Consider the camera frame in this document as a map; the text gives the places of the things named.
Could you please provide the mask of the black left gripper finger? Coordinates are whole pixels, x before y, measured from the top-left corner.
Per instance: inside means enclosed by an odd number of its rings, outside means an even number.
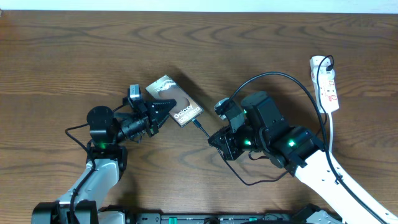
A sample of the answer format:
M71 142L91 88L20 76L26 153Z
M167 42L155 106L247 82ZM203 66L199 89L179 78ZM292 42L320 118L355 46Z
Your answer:
M170 112L177 102L174 99L170 100L154 100L149 102L149 115L155 117L155 114L160 112Z
M161 128L164 125L164 123L167 121L169 116L170 116L169 112L164 112L164 113L158 112L158 113L156 113L155 114L155 121L156 121L157 127Z

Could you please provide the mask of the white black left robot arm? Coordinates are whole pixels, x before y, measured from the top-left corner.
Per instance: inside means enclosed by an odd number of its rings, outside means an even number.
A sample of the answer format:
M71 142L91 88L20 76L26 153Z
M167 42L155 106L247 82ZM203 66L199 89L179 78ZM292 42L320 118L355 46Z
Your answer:
M174 99L146 101L125 97L131 113L96 106L86 117L91 139L82 148L86 167L73 186L54 202L40 202L32 212L32 223L135 223L128 209L103 207L108 192L120 181L127 167L124 141L140 142L143 134L157 134L177 104Z

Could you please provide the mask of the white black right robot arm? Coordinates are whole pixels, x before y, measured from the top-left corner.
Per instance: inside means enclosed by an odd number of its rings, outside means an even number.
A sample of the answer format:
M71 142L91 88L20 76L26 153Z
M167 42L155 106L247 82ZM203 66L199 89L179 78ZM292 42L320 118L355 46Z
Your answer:
M369 195L326 152L323 141L304 126L291 126L264 91L239 104L229 98L215 105L229 125L209 144L227 161L245 151L262 152L271 163L309 186L347 223L397 223L397 217Z

